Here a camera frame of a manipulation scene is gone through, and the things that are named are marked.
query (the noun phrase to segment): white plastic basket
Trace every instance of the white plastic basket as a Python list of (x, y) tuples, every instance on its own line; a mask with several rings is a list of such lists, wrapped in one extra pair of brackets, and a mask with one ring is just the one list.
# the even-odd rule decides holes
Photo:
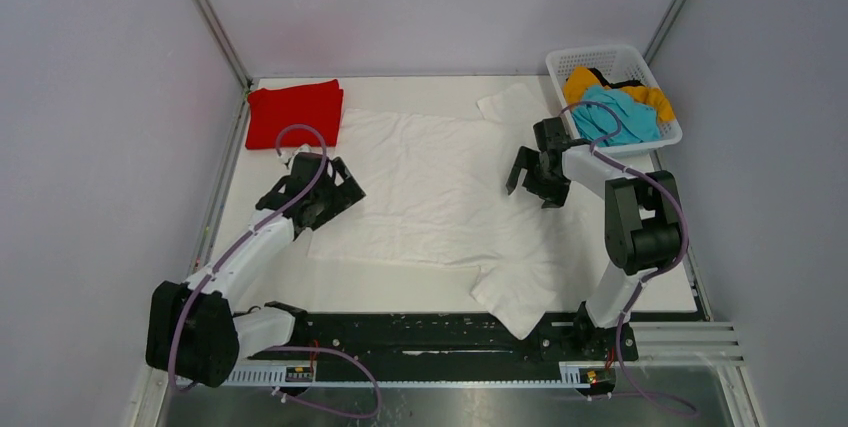
[[(565, 85), (565, 80), (578, 65), (600, 70), (610, 83), (637, 79), (648, 87), (659, 87), (657, 80), (651, 74), (651, 70), (648, 69), (645, 59), (642, 58), (639, 51), (629, 45), (600, 45), (580, 49), (556, 50), (548, 54), (545, 63), (548, 64), (548, 72), (551, 74), (551, 80), (563, 108), (565, 108), (566, 103), (562, 87)], [(580, 138), (580, 132), (574, 124), (571, 112), (565, 113), (565, 120), (572, 137)], [(628, 157), (676, 144), (683, 137), (683, 131), (680, 129), (677, 120), (660, 122), (659, 128), (662, 138), (655, 142), (600, 147), (599, 150), (616, 157)]]

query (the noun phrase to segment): red towel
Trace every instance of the red towel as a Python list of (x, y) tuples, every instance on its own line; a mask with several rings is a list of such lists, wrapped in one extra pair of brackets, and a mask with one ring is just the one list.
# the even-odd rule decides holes
[[(342, 119), (344, 90), (338, 80), (299, 85), (287, 89), (259, 89), (247, 96), (250, 126), (244, 146), (250, 150), (273, 149), (277, 134), (292, 124), (306, 124), (321, 133), (327, 146), (336, 145)], [(283, 147), (309, 144), (320, 146), (311, 132), (292, 130), (281, 142)]]

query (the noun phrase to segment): white work surface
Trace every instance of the white work surface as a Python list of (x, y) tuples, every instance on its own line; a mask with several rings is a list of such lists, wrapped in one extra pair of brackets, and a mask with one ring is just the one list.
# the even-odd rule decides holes
[[(257, 88), (279, 89), (325, 79), (262, 79)], [(548, 77), (363, 77), (342, 78), (345, 109), (441, 115), (481, 119), (476, 102), (515, 84), (523, 83), (544, 102), (552, 114), (558, 103)], [(647, 155), (625, 159), (643, 171), (654, 170)], [(213, 255), (218, 255), (244, 231), (256, 201), (285, 173), (273, 150), (241, 148)], [(603, 202), (588, 206), (603, 219)], [(603, 222), (589, 238), (603, 246)], [(480, 312), (469, 295), (478, 268), (436, 269), (414, 264), (313, 259), (307, 257), (311, 231), (305, 231), (275, 260), (267, 274), (256, 280), (245, 298), (234, 307), (245, 310), (277, 300), (315, 312)], [(600, 280), (605, 262), (586, 267), (588, 285)], [(550, 310), (574, 311), (579, 302), (568, 299)], [(637, 311), (693, 312), (695, 302), (682, 267), (651, 281), (635, 305)]]

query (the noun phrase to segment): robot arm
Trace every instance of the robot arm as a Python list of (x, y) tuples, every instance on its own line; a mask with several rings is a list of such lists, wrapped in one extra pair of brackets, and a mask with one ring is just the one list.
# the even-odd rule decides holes
[[(646, 181), (601, 161), (585, 140), (572, 139), (562, 119), (533, 126), (538, 151), (521, 147), (507, 191), (522, 185), (544, 200), (542, 208), (562, 207), (571, 182), (604, 200), (604, 240), (610, 262), (597, 288), (583, 302), (575, 320), (575, 342), (584, 352), (606, 352), (614, 345), (619, 316), (642, 279), (668, 265), (680, 251), (680, 219), (669, 200)], [(677, 199), (674, 177), (666, 171), (647, 174)], [(641, 211), (652, 211), (642, 219)]]
[[(305, 197), (282, 215), (257, 227), (260, 221), (306, 188), (319, 169), (320, 161), (321, 156), (312, 153), (299, 153), (294, 157), (290, 175), (281, 178), (256, 203), (256, 211), (246, 229), (245, 235), (249, 238), (226, 254), (228, 258), (217, 272), (213, 271), (213, 265), (218, 259), (214, 259), (215, 262), (210, 262), (183, 283), (163, 282), (156, 288), (147, 334), (145, 357), (148, 365), (168, 369), (179, 315), (189, 296), (198, 289), (177, 350), (177, 375), (217, 387), (227, 379), (238, 359), (289, 341), (295, 324), (292, 312), (296, 309), (270, 303), (253, 312), (237, 314), (231, 306), (238, 303), (250, 284), (272, 265), (271, 260), (304, 229), (321, 227), (365, 197), (344, 162), (336, 158), (327, 163)], [(203, 285), (207, 276), (211, 278)]]

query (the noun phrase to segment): purple cable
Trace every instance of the purple cable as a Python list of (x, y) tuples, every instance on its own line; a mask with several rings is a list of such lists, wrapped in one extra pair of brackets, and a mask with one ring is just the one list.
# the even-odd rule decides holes
[[(654, 277), (665, 274), (666, 272), (675, 268), (677, 266), (677, 264), (679, 264), (683, 260), (683, 257), (686, 255), (686, 251), (689, 249), (689, 225), (686, 223), (686, 217), (683, 215), (683, 209), (680, 207), (680, 203), (677, 202), (677, 199), (675, 199), (674, 196), (671, 195), (671, 192), (669, 192), (668, 189), (666, 189), (665, 187), (660, 185), (657, 181), (648, 177), (644, 173), (639, 172), (638, 170), (633, 169), (631, 167), (628, 167), (628, 166), (622, 164), (621, 162), (618, 162), (617, 160), (615, 160), (615, 159), (609, 157), (608, 155), (603, 154), (603, 153), (601, 153), (600, 151), (597, 150), (597, 146), (598, 146), (599, 143), (601, 143), (601, 142), (603, 142), (607, 139), (610, 139), (612, 137), (615, 137), (616, 135), (618, 135), (621, 132), (621, 129), (623, 127), (623, 125), (621, 123), (621, 119), (618, 117), (618, 115), (616, 115), (616, 113), (611, 108), (609, 108), (609, 106), (607, 106), (606, 104), (603, 104), (601, 102), (594, 102), (594, 101), (591, 101), (591, 100), (581, 100), (579, 102), (575, 102), (571, 105), (566, 106), (564, 109), (562, 109), (562, 111), (560, 111), (560, 115), (562, 115), (564, 112), (566, 112), (568, 110), (573, 109), (574, 107), (576, 107), (578, 105), (593, 105), (593, 106), (601, 107), (602, 109), (606, 110), (612, 116), (613, 119), (615, 119), (615, 123), (616, 123), (616, 128), (615, 128), (614, 132), (611, 132), (611, 133), (606, 134), (602, 137), (599, 137), (599, 138), (593, 140), (591, 144), (589, 144), (589, 152), (591, 152), (592, 155), (594, 155), (595, 157), (597, 157), (598, 159), (600, 159), (602, 162), (606, 163), (607, 165), (610, 165), (610, 166), (612, 166), (612, 167), (614, 167), (618, 170), (621, 170), (624, 173), (630, 174), (634, 177), (638, 177), (639, 179), (647, 182), (651, 187), (656, 189), (663, 197), (668, 199), (672, 208), (674, 208), (675, 213), (677, 213), (677, 218), (680, 219), (680, 251), (677, 253), (677, 256), (675, 256), (674, 259), (667, 266), (665, 266), (661, 269), (658, 269), (657, 271), (652, 272), (652, 273), (646, 275), (645, 277), (643, 277), (641, 279), (639, 284), (636, 286), (636, 289), (633, 291), (633, 295), (630, 296), (630, 299), (627, 301), (626, 304), (624, 304), (624, 308), (622, 309), (621, 314), (618, 316), (618, 324), (616, 325), (616, 329), (615, 329), (615, 347), (616, 347), (615, 353), (616, 353), (616, 357), (617, 357), (616, 360), (618, 360), (618, 365), (619, 365), (619, 367), (621, 367), (621, 372), (624, 374), (624, 377), (627, 379), (628, 382), (630, 382), (630, 385), (632, 385), (633, 388), (636, 389), (636, 392), (623, 392), (621, 394), (618, 394), (617, 397), (623, 396), (625, 394), (628, 397), (635, 396), (635, 395), (641, 395), (648, 402), (650, 402), (651, 404), (653, 404), (655, 407), (657, 407), (660, 410), (663, 410), (665, 412), (668, 412), (670, 414), (674, 414), (674, 415), (677, 415), (677, 416), (680, 416), (680, 417), (688, 418), (688, 419), (697, 418), (701, 415), (701, 413), (698, 411), (698, 408), (695, 407), (695, 405), (693, 405), (688, 400), (686, 400), (682, 397), (677, 397), (675, 395), (671, 395), (671, 394), (657, 394), (656, 392), (647, 392), (647, 391), (643, 390), (639, 386), (639, 384), (637, 384), (636, 381), (631, 376), (630, 370), (624, 365), (624, 358), (621, 356), (621, 351), (622, 351), (622, 348), (621, 348), (621, 333), (622, 333), (622, 330), (624, 328), (624, 319), (627, 316), (627, 313), (630, 312), (630, 310), (633, 308), (633, 305), (636, 303), (636, 299), (638, 299), (639, 295), (642, 293), (642, 286), (645, 285), (649, 280), (653, 279)], [(654, 400), (655, 397), (664, 397), (664, 398), (667, 398), (667, 399), (674, 400), (675, 402), (678, 402), (682, 405), (685, 405), (688, 410), (682, 411), (682, 410), (673, 409), (671, 407), (662, 405), (659, 402), (657, 402), (656, 400)]]
[[(271, 220), (273, 220), (275, 217), (281, 215), (283, 212), (288, 210), (289, 207), (303, 199), (306, 194), (308, 194), (309, 191), (312, 190), (313, 187), (315, 187), (315, 184), (318, 183), (318, 179), (321, 178), (321, 174), (324, 172), (324, 168), (327, 166), (327, 144), (324, 141), (324, 137), (322, 137), (317, 130), (304, 124), (292, 124), (286, 127), (285, 129), (281, 130), (280, 133), (277, 134), (277, 140), (274, 142), (274, 148), (277, 150), (277, 154), (279, 155), (281, 153), (280, 141), (283, 139), (283, 136), (285, 136), (292, 130), (297, 129), (302, 129), (311, 132), (312, 135), (314, 135), (318, 139), (318, 142), (321, 144), (321, 164), (318, 166), (318, 170), (315, 172), (315, 175), (312, 176), (312, 179), (309, 181), (308, 184), (306, 184), (306, 187), (304, 187), (303, 190), (298, 192), (294, 197), (291, 198), (291, 200), (286, 202), (282, 207), (257, 222), (256, 225), (253, 227), (253, 231), (247, 231), (242, 234), (242, 236), (239, 237), (238, 240), (236, 240), (233, 245), (231, 245), (230, 248), (224, 252), (224, 255), (222, 255), (212, 266), (212, 275), (217, 274), (218, 271), (221, 270), (221, 266), (223, 266), (224, 263), (229, 260), (230, 257), (233, 256), (233, 254), (236, 252), (236, 250), (239, 249), (239, 247), (244, 245), (244, 243), (247, 242), (247, 240), (253, 236), (253, 232), (258, 231), (259, 229), (267, 225), (268, 222), (271, 222)], [(180, 338), (183, 335), (183, 328), (185, 328), (188, 313), (191, 310), (192, 305), (194, 305), (194, 302), (197, 300), (197, 297), (200, 295), (200, 292), (203, 290), (204, 287), (206, 287), (206, 284), (208, 284), (209, 281), (212, 280), (212, 275), (207, 274), (200, 280), (200, 282), (197, 284), (197, 287), (194, 288), (194, 290), (188, 296), (188, 299), (186, 299), (186, 303), (185, 305), (183, 305), (183, 309), (182, 311), (180, 311), (180, 316), (177, 319), (177, 325), (174, 328), (174, 338), (171, 339), (171, 352), (168, 356), (168, 386), (170, 387), (172, 392), (188, 392), (195, 385), (197, 385), (197, 382), (192, 382), (190, 385), (183, 389), (177, 387), (177, 350), (180, 346)]]
[(316, 403), (310, 402), (308, 400), (303, 400), (299, 397), (293, 397), (293, 396), (288, 396), (286, 394), (279, 394), (278, 393), (277, 395), (282, 397), (283, 400), (289, 399), (289, 400), (292, 400), (294, 402), (297, 402), (300, 405), (305, 405), (305, 406), (311, 407), (313, 409), (317, 409), (317, 410), (327, 412), (327, 413), (330, 413), (330, 414), (335, 414), (335, 415), (338, 415), (339, 417), (346, 417), (348, 419), (359, 419), (359, 420), (370, 419), (371, 417), (374, 417), (378, 413), (380, 413), (380, 409), (383, 408), (383, 395), (382, 395), (382, 393), (380, 393), (380, 386), (379, 386), (379, 384), (377, 384), (377, 379), (374, 378), (374, 374), (372, 374), (371, 371), (368, 370), (367, 367), (362, 365), (362, 363), (360, 361), (351, 357), (347, 353), (342, 352), (341, 350), (327, 349), (327, 348), (324, 348), (324, 347), (290, 347), (290, 346), (287, 346), (287, 345), (278, 345), (276, 347), (271, 347), (271, 348), (267, 349), (265, 352), (317, 352), (317, 353), (323, 352), (323, 353), (326, 353), (326, 354), (332, 354), (332, 355), (335, 355), (337, 357), (341, 357), (341, 358), (347, 360), (348, 362), (350, 362), (351, 364), (355, 365), (357, 369), (361, 370), (362, 373), (365, 374), (366, 377), (368, 377), (368, 380), (371, 382), (371, 385), (374, 386), (374, 395), (377, 397), (377, 405), (374, 407), (374, 410), (372, 410), (371, 412), (369, 412), (367, 414), (357, 414), (355, 412), (345, 412), (343, 410), (336, 410), (332, 407), (327, 407), (326, 405), (316, 404)]

